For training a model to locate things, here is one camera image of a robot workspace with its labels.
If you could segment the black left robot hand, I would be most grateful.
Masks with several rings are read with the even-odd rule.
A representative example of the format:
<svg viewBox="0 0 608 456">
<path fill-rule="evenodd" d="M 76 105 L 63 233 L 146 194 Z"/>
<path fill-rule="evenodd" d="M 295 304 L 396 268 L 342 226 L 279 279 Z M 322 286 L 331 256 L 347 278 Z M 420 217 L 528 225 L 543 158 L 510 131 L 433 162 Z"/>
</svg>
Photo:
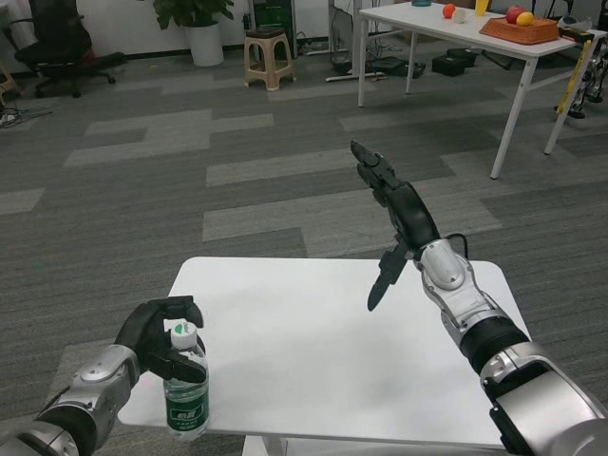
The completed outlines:
<svg viewBox="0 0 608 456">
<path fill-rule="evenodd" d="M 203 367 L 172 347 L 170 334 L 164 329 L 165 319 L 185 319 L 203 328 L 203 316 L 193 296 L 153 299 L 130 314 L 115 343 L 136 353 L 142 372 L 151 371 L 163 380 L 203 383 L 207 379 Z"/>
</svg>

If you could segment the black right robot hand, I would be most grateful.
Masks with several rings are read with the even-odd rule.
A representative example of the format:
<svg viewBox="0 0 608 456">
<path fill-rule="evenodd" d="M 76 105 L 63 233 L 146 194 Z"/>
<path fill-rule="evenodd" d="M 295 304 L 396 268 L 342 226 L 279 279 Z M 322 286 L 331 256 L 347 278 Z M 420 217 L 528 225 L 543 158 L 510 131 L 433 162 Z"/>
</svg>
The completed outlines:
<svg viewBox="0 0 608 456">
<path fill-rule="evenodd" d="M 397 241 L 393 250 L 386 251 L 380 259 L 380 273 L 368 297 L 368 310 L 373 311 L 388 287 L 397 282 L 409 259 L 419 258 L 423 248 L 441 236 L 417 191 L 395 175 L 381 154 L 357 141 L 351 142 L 351 153 L 357 159 L 360 178 L 374 199 L 388 211 Z"/>
</svg>

